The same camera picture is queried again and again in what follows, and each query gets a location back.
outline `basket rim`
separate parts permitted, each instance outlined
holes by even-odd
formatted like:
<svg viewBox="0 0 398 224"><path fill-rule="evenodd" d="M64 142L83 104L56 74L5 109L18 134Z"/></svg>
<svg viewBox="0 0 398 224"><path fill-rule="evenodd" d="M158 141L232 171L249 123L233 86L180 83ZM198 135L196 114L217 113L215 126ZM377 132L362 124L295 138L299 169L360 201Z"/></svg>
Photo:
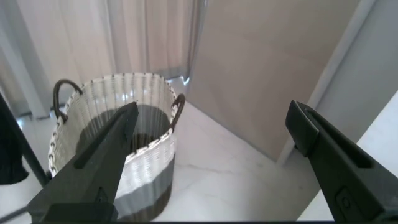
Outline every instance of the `basket rim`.
<svg viewBox="0 0 398 224"><path fill-rule="evenodd" d="M177 98L177 95L175 94L175 91L173 89L173 87L170 85L170 83L166 80L166 78L162 75L156 74L156 73L149 73L149 72L137 72L137 73L116 73L116 74L112 74L112 75L107 75L107 76L103 76L100 78L94 78L88 82L84 82L83 84L80 85L81 89L84 89L87 85L89 85L90 83L95 83L95 82L103 82L103 80L106 79L112 79L115 77L124 77L126 75L131 75L131 76L149 76L149 75L156 75L159 78L161 78L166 85L169 87L169 91L172 94L173 99L175 100ZM67 100L67 102L65 103L65 114L68 114L68 110L69 110L69 105L71 105L73 102L76 101L76 99L78 99L80 97L79 92L77 92L76 90L73 91L73 93L71 94L71 96L69 97L69 99ZM172 123L172 121L174 120L175 114L178 111L178 105L171 105L171 116L169 119L170 124ZM58 172L58 167L55 167L54 165L54 149L56 148L57 144L55 143L56 139L58 138L58 129L61 128L64 125L63 123L63 119L61 117L58 117L57 119L57 123L53 129L51 138L50 138L50 144L49 144L49 152L48 152L48 160L49 160L49 170L51 172L51 175L54 177ZM147 151L151 151L153 149L155 149L160 143L166 141L168 138L171 137L173 133L173 129L169 128L163 135L161 135L159 138L153 140L152 142L150 142L147 146L141 147L139 149L136 150L136 152L134 153L130 153L128 156L126 156L126 160L124 162L124 164L127 164L129 162L131 162L135 157L139 157L143 154L145 154Z"/></svg>

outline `white table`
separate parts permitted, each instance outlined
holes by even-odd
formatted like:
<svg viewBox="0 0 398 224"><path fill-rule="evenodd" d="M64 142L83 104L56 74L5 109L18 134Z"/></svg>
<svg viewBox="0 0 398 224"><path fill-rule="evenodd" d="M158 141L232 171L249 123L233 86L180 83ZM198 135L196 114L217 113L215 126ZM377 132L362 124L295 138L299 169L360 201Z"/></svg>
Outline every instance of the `white table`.
<svg viewBox="0 0 398 224"><path fill-rule="evenodd" d="M390 99L357 145L398 176L398 92ZM298 220L333 220L320 190Z"/></svg>

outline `curtain fold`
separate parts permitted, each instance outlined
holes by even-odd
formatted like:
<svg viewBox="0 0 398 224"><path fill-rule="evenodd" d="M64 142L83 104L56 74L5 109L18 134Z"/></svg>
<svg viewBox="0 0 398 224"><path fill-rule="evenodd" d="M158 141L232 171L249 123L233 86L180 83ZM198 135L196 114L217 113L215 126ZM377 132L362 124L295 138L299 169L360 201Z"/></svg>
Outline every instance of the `curtain fold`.
<svg viewBox="0 0 398 224"><path fill-rule="evenodd" d="M2 3L5 11L11 1ZM112 73L155 72L187 79L205 0L17 0L12 5L19 13L12 9L7 19L23 21L25 26L11 27L28 34L41 68L28 68L29 74L41 74L32 78L46 83L50 96L61 78L83 83Z"/></svg>

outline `basket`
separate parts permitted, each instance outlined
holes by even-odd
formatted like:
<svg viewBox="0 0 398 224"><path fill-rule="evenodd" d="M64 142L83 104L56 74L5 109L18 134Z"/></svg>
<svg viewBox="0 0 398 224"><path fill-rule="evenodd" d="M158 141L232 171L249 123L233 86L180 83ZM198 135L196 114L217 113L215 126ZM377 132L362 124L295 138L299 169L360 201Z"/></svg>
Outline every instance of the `basket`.
<svg viewBox="0 0 398 224"><path fill-rule="evenodd" d="M60 87L67 83L75 91L60 111ZM175 125L185 103L166 79L153 73L123 73L97 78L81 88L60 80L53 93L57 126L50 140L49 168L52 176L100 130L121 106L135 101L139 110L114 205L118 218L150 221L159 215L170 198Z"/></svg>

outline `white marble floor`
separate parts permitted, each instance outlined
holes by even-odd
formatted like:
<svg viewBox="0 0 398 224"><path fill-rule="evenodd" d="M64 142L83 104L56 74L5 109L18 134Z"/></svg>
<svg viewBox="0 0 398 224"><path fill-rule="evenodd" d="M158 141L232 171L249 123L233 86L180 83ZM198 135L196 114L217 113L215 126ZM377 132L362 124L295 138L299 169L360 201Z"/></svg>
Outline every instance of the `white marble floor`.
<svg viewBox="0 0 398 224"><path fill-rule="evenodd" d="M19 123L47 167L54 117L42 121L25 117ZM299 153L279 167L190 103L176 132L172 196L156 221L295 220L320 189L309 162ZM0 217L25 206L39 190L34 175L0 186ZM30 223L30 216L10 223Z"/></svg>

